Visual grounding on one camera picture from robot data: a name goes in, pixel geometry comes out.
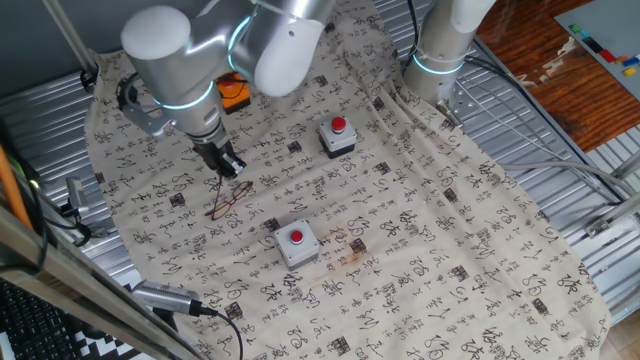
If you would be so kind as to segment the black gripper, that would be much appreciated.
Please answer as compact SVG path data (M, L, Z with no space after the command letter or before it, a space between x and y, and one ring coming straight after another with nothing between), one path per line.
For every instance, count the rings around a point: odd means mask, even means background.
M227 179L236 178L246 167L243 160L231 156L232 147L229 141L220 146L215 143L195 144L194 150L212 171Z

